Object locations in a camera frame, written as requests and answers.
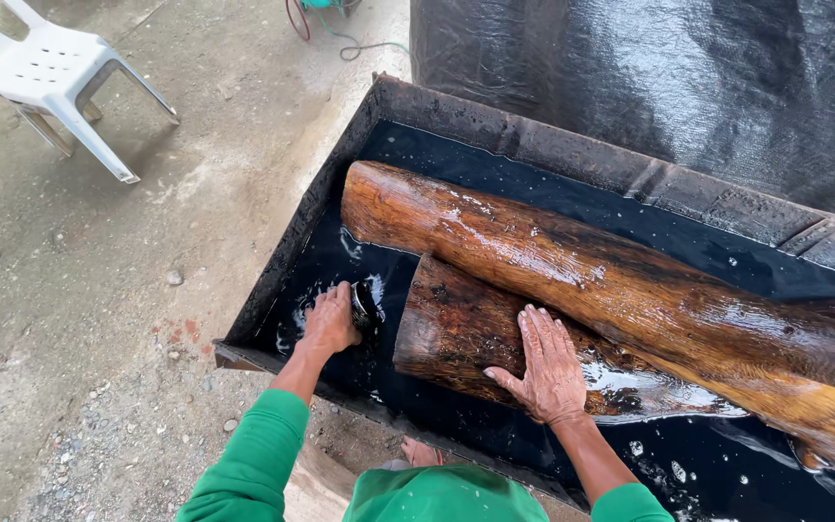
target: person's left hand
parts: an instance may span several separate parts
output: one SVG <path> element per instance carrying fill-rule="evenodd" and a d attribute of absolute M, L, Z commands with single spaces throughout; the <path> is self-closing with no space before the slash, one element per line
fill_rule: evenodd
<path fill-rule="evenodd" d="M 354 328 L 350 283 L 345 280 L 316 297 L 314 309 L 306 308 L 304 317 L 304 336 L 295 344 L 296 354 L 327 361 L 363 339 Z"/>

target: green sleeve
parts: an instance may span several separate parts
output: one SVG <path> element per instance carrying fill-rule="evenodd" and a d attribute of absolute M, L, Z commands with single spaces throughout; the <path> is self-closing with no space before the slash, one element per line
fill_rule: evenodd
<path fill-rule="evenodd" d="M 592 522 L 673 522 L 649 492 L 636 482 L 601 495 L 592 506 Z"/>
<path fill-rule="evenodd" d="M 283 390 L 262 392 L 217 464 L 202 475 L 176 522 L 274 522 L 286 509 L 283 490 L 302 448 L 308 408 Z"/>

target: black tarp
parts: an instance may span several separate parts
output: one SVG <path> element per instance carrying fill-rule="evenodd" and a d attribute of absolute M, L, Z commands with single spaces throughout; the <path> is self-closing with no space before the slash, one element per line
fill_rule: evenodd
<path fill-rule="evenodd" d="M 835 213 L 835 2 L 412 0 L 416 84 Z"/>

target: white plastic chair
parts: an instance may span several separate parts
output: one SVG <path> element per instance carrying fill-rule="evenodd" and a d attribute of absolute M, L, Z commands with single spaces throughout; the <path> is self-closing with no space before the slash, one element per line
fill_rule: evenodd
<path fill-rule="evenodd" d="M 176 111 L 100 36 L 66 29 L 43 19 L 22 0 L 4 0 L 30 31 L 19 42 L 0 32 L 0 95 L 51 145 L 72 156 L 72 149 L 42 114 L 57 117 L 121 181 L 140 178 L 131 172 L 84 117 L 102 117 L 90 99 L 116 70 L 157 102 L 170 122 Z"/>

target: foot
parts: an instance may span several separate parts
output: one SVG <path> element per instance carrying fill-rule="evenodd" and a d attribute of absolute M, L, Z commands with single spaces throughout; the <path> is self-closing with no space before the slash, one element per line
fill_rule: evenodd
<path fill-rule="evenodd" d="M 417 442 L 410 436 L 404 438 L 402 451 L 412 467 L 444 465 L 444 456 L 439 449 Z"/>

